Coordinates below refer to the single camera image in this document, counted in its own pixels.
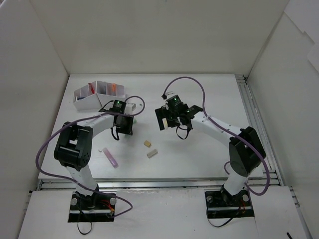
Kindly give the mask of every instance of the pink object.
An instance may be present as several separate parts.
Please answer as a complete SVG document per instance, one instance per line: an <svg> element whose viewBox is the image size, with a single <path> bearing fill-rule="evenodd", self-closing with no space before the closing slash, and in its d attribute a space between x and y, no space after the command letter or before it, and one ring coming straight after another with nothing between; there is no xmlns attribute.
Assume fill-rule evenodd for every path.
<svg viewBox="0 0 319 239"><path fill-rule="evenodd" d="M105 156L108 158L109 162L111 163L111 165L114 168L119 167L117 161L113 158L113 156L111 155L111 153L109 152L109 150L105 147L102 149L103 153L105 154Z"/></svg>

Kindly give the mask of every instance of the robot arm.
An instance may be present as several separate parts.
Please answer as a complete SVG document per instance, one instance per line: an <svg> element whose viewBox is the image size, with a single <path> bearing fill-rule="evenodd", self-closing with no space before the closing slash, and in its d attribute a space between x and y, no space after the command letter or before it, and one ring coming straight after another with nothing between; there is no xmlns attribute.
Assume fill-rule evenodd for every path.
<svg viewBox="0 0 319 239"><path fill-rule="evenodd" d="M106 112L132 114L135 104L114 101L113 107ZM80 122L63 131L58 139L54 158L71 174L72 178L92 190L99 190L89 168L92 139L106 129L116 127L117 133L132 135L133 117L114 116L99 113L96 119ZM87 207L94 207L95 193L76 186L76 194Z"/></svg>
<svg viewBox="0 0 319 239"><path fill-rule="evenodd" d="M229 148L230 165L233 172L221 189L225 201L231 201L232 197L235 197L243 189L247 177L261 163L258 156L244 143L212 124L202 108L198 106L188 107L174 93L169 93L166 105L156 109L155 113L160 130L165 129L166 126L177 127L185 125L188 131L196 129L220 141ZM240 129L213 117L211 118L222 127L250 142L264 158L266 157L258 135L253 128Z"/></svg>

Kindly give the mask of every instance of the orange object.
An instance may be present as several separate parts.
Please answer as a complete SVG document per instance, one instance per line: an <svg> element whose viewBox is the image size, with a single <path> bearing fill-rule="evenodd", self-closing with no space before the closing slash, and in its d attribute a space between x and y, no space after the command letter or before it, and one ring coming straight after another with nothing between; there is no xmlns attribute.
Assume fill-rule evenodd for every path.
<svg viewBox="0 0 319 239"><path fill-rule="evenodd" d="M116 84L113 83L113 84L112 84L112 91L115 92L115 89L116 89Z"/></svg>
<svg viewBox="0 0 319 239"><path fill-rule="evenodd" d="M89 83L89 87L90 87L90 89L91 89L92 94L94 94L95 92L94 92L94 89L93 89L93 86L92 86L91 83Z"/></svg>

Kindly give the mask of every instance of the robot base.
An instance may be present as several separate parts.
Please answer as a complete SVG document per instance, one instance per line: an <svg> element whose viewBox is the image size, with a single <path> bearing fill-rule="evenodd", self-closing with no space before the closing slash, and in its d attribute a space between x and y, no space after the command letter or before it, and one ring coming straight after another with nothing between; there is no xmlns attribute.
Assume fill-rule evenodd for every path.
<svg viewBox="0 0 319 239"><path fill-rule="evenodd" d="M113 198L112 200L114 200L114 196L115 194L111 193L109 195L96 194L95 207L92 209L83 204L81 205L78 196L74 192L71 199L68 222L113 222L114 218L112 218L112 216L114 214L115 205L110 204L110 199Z"/></svg>
<svg viewBox="0 0 319 239"><path fill-rule="evenodd" d="M243 218L253 217L254 210L246 190L242 190L230 204L226 204L220 191L205 192L206 214L209 219L214 218Z"/></svg>

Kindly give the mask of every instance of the white wall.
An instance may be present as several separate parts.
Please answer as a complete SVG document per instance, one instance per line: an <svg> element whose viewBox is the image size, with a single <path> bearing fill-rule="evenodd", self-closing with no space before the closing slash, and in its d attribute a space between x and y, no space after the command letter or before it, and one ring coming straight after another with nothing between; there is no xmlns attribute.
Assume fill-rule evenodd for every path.
<svg viewBox="0 0 319 239"><path fill-rule="evenodd" d="M248 74L288 0L30 0L69 73Z"/></svg>
<svg viewBox="0 0 319 239"><path fill-rule="evenodd" d="M248 78L286 185L319 238L319 73L313 41L283 14Z"/></svg>
<svg viewBox="0 0 319 239"><path fill-rule="evenodd" d="M52 130L67 80L27 0L0 6L0 238L18 235L38 172L35 155Z"/></svg>

